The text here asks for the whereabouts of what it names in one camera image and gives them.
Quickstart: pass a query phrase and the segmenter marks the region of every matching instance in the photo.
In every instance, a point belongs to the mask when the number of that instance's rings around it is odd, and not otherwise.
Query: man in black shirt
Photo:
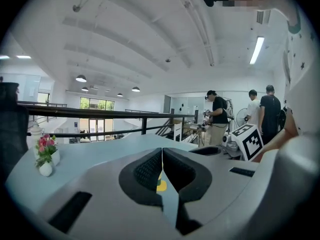
[[[266,87],[266,95],[260,101],[259,130],[263,144],[266,145],[278,133],[278,116],[281,111],[280,101],[275,97],[275,88]]]
[[[227,102],[217,96],[214,90],[209,90],[205,97],[206,100],[213,102],[212,104],[212,111],[213,112],[206,112],[206,116],[212,117],[212,125],[208,129],[210,131],[210,146],[221,145],[222,138],[226,132],[228,126],[228,117],[227,112],[225,109],[227,108]]]

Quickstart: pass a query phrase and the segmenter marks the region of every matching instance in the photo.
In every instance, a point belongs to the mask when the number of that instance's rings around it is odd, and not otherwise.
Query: khaki pants
[[[210,138],[210,146],[217,146],[222,144],[222,138],[224,137],[227,127],[227,123],[215,123],[209,127],[206,132],[206,139]]]

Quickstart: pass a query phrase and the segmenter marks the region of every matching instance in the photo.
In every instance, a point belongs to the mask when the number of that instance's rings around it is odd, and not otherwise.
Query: black t-shirt
[[[264,117],[262,121],[263,135],[274,135],[278,132],[278,116],[281,111],[281,104],[277,97],[265,95],[261,98],[260,107],[264,107]]]
[[[222,109],[222,114],[213,116],[213,124],[227,124],[228,117],[227,112],[224,110],[224,100],[221,97],[215,97],[214,102],[212,104],[212,111],[216,111],[217,109]]]

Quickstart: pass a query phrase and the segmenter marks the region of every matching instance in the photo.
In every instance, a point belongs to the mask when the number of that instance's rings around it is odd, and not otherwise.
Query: white cube
[[[231,133],[232,141],[235,141],[243,153],[245,161],[253,160],[264,147],[257,125],[246,123]]]

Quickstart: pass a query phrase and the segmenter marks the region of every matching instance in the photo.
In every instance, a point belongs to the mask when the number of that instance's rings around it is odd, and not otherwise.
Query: black pants
[[[262,135],[263,145],[268,144],[277,134]]]

